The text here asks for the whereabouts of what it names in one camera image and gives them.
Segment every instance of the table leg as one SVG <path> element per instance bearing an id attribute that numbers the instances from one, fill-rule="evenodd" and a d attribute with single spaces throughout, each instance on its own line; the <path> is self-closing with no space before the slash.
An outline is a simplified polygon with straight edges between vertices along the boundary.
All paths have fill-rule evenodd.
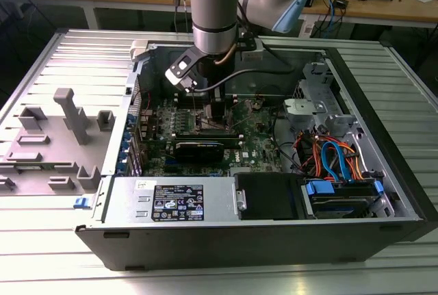
<path id="1" fill-rule="evenodd" d="M 143 11 L 137 10 L 137 21 L 138 21 L 138 29 L 144 29 L 146 25 L 144 24 Z"/>
<path id="2" fill-rule="evenodd" d="M 301 25 L 300 35 L 298 37 L 309 38 L 312 34 L 315 22 L 320 20 L 319 14 L 306 14 Z"/>
<path id="3" fill-rule="evenodd" d="M 87 19 L 89 29 L 100 29 L 99 20 L 97 19 L 96 11 L 92 6 L 83 6 L 83 13 Z"/>

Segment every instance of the side panel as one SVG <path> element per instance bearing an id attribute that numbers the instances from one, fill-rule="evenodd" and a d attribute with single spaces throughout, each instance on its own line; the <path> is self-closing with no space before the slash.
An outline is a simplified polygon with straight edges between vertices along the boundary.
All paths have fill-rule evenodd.
<path id="1" fill-rule="evenodd" d="M 418 223 L 196 229 L 102 229 L 76 234 L 110 270 L 365 261 Z"/>

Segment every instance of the metal bracket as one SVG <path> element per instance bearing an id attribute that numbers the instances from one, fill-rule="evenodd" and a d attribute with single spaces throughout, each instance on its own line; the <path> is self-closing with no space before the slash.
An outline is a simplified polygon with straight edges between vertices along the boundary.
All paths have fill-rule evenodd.
<path id="1" fill-rule="evenodd" d="M 134 40 L 132 42 L 129 54 L 132 62 L 138 62 L 147 57 L 149 53 L 148 40 Z"/>
<path id="2" fill-rule="evenodd" d="M 244 211 L 246 209 L 246 197 L 245 190 L 238 190 L 235 192 L 237 209 L 239 211 Z"/>
<path id="3" fill-rule="evenodd" d="M 199 61 L 207 56 L 206 53 L 203 53 L 197 47 L 190 47 L 166 71 L 166 78 L 173 86 L 188 93 L 190 88 L 197 85 L 197 82 L 190 77 L 190 71 Z"/>

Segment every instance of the blue latch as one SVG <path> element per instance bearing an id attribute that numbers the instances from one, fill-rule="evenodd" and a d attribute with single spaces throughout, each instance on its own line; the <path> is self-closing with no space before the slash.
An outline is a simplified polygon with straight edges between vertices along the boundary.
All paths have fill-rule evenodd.
<path id="1" fill-rule="evenodd" d="M 378 194 L 383 194 L 385 192 L 385 189 L 383 188 L 383 185 L 380 181 L 375 181 L 374 187 L 376 187 Z"/>
<path id="2" fill-rule="evenodd" d="M 129 132 L 124 132 L 123 134 L 123 140 L 128 141 L 132 138 L 132 135 L 129 134 Z"/>
<path id="3" fill-rule="evenodd" d="M 79 197 L 76 198 L 75 204 L 73 205 L 74 209 L 90 209 L 91 207 L 89 206 L 89 201 L 90 199 L 86 198 L 86 197 Z"/>
<path id="4" fill-rule="evenodd" d="M 312 196 L 314 194 L 334 194 L 335 188 L 330 181 L 325 180 L 314 180 L 310 181 L 306 185 L 307 194 Z"/>
<path id="5" fill-rule="evenodd" d="M 127 116 L 127 122 L 129 123 L 129 124 L 134 124 L 135 122 L 137 121 L 137 117 L 135 117 L 134 115 L 132 115 L 132 114 L 128 114 L 128 116 Z"/>

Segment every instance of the metal frame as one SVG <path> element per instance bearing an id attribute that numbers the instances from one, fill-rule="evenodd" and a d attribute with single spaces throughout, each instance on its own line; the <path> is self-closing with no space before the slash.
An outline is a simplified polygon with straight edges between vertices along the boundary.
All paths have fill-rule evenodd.
<path id="1" fill-rule="evenodd" d="M 29 3 L 27 0 L 0 0 L 4 2 L 13 3 Z M 67 5 L 77 6 L 82 8 L 83 13 L 87 19 L 89 29 L 100 29 L 99 19 L 96 15 L 95 9 L 109 8 L 122 10 L 141 10 L 141 11 L 163 11 L 174 12 L 173 5 L 168 4 L 150 4 L 150 3 L 125 3 L 125 2 L 111 2 L 111 1 L 85 1 L 85 0 L 32 0 L 35 4 L 43 5 Z M 187 7 L 188 12 L 191 12 L 191 7 Z M 312 29 L 317 21 L 324 19 L 325 14 L 301 14 L 300 19 L 302 23 L 300 30 L 300 37 L 308 38 L 311 35 Z M 408 21 L 398 19 L 384 19 L 384 18 L 367 18 L 358 16 L 345 16 L 344 23 L 359 23 L 366 25 L 388 25 L 398 27 L 418 27 L 418 28 L 434 28 L 436 23 L 429 23 L 424 21 Z"/>
<path id="2" fill-rule="evenodd" d="M 167 36 L 151 34 L 151 36 L 147 37 L 145 35 L 145 37 L 149 45 L 158 43 L 166 45 L 167 41 L 185 42 L 184 39 L 170 34 Z M 113 222 L 105 221 L 107 210 L 111 209 L 110 198 L 114 183 L 114 180 L 110 181 L 106 177 L 105 185 L 102 184 L 101 189 L 99 189 L 102 199 L 98 199 L 96 203 L 93 218 L 84 220 L 84 224 L 78 225 L 75 232 L 88 247 L 98 253 L 108 268 L 112 270 L 148 270 L 217 267 L 230 264 L 264 265 L 290 264 L 291 262 L 333 262 L 337 260 L 361 261 L 394 242 L 416 240 L 438 225 L 438 212 L 426 196 L 420 183 L 403 156 L 401 156 L 374 108 L 365 97 L 350 69 L 336 49 L 336 41 L 308 41 L 290 38 L 264 38 L 264 40 L 277 49 L 312 48 L 316 51 L 321 49 L 325 51 L 326 56 L 330 58 L 332 71 L 338 84 L 344 93 L 348 95 L 348 101 L 354 107 L 357 115 L 361 117 L 368 138 L 376 144 L 376 148 L 374 148 L 376 154 L 380 154 L 379 159 L 385 161 L 388 170 L 391 171 L 391 178 L 397 180 L 398 185 L 396 188 L 403 190 L 400 198 L 408 207 L 408 210 L 411 210 L 411 215 L 406 218 L 364 218 L 360 221 L 345 219 L 336 222 L 327 220 L 198 221 L 196 225 L 186 222 Z M 370 48 L 375 47 L 376 43 L 363 42 L 361 45 Z M 123 186 L 122 189 L 128 189 L 128 193 L 131 194 L 128 183 L 135 182 L 138 179 L 119 178 L 118 181 L 126 182 L 126 186 Z M 335 234 L 339 233 L 351 234 L 354 240 L 350 240 L 350 242 L 352 244 L 360 243 L 360 250 L 355 245 L 347 246 L 347 250 L 342 246 L 333 245 L 332 254 L 328 254 L 326 251 L 318 251 L 316 255 L 316 248 L 320 248 L 325 241 L 331 242 Z M 138 244 L 142 244 L 142 248 L 148 246 L 157 248 L 159 244 L 166 242 L 165 239 L 182 239 L 182 243 L 185 245 L 185 242 L 192 237 L 192 234 L 196 234 L 197 239 L 200 240 L 198 246 L 196 246 L 196 252 L 200 253 L 199 256 L 202 259 L 199 259 L 198 262 L 192 263 L 184 258 L 172 261 L 170 258 L 180 253 L 180 251 L 188 251 L 187 253 L 190 253 L 189 257 L 191 257 L 194 250 L 192 247 L 181 247 L 178 242 L 172 242 L 171 246 L 168 246 L 169 249 L 166 250 L 166 254 L 160 252 L 159 257 L 157 257 L 157 253 L 148 253 L 146 256 L 138 246 Z M 375 238 L 370 239 L 368 236 L 371 234 Z M 245 255 L 246 251 L 244 249 L 254 237 L 257 237 L 258 244 L 263 243 L 263 246 L 251 245 L 254 251 L 260 251 L 260 253 L 254 257 L 249 257 Z M 290 240 L 287 246 L 279 241 L 284 238 Z M 218 243 L 217 239 L 221 239 L 223 243 Z M 309 239 L 312 243 L 311 248 L 309 246 L 299 246 L 299 244 Z M 211 250 L 223 255 L 210 257 L 208 253 Z"/>

